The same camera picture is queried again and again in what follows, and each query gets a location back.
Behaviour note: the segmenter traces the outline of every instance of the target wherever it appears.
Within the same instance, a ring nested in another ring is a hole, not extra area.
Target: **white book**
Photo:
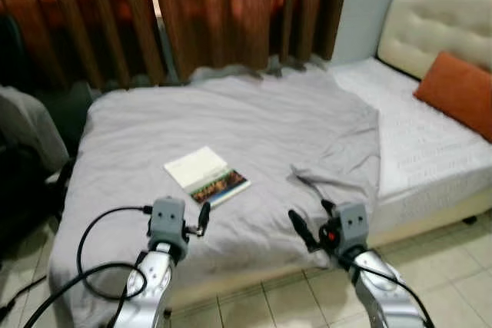
[[[170,161],[164,168],[197,203],[208,201],[211,207],[251,184],[208,146]]]

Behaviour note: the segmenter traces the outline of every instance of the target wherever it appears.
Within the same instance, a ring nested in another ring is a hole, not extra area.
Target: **brown curtain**
[[[127,88],[137,73],[165,82],[151,0],[0,0],[0,12],[19,23],[51,85],[87,78],[104,88],[116,78]]]
[[[268,56],[329,59],[343,0],[158,0],[180,78],[196,67],[241,63],[265,68]]]

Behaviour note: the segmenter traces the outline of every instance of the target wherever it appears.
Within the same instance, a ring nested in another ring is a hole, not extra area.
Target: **tile floor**
[[[41,276],[53,226],[40,227],[3,260],[0,304]],[[379,249],[427,306],[436,327],[492,328],[492,214]],[[22,327],[48,294],[46,283],[16,304],[0,328]],[[36,327],[54,328],[48,310]],[[345,272],[306,270],[174,311],[171,328],[369,328]]]

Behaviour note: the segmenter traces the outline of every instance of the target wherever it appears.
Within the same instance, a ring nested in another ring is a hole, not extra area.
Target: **tufted headboard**
[[[393,0],[379,59],[421,79],[440,51],[492,71],[492,0]]]

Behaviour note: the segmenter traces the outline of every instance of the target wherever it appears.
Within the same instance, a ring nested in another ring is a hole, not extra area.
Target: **orange pillow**
[[[442,51],[414,96],[492,142],[492,75]]]

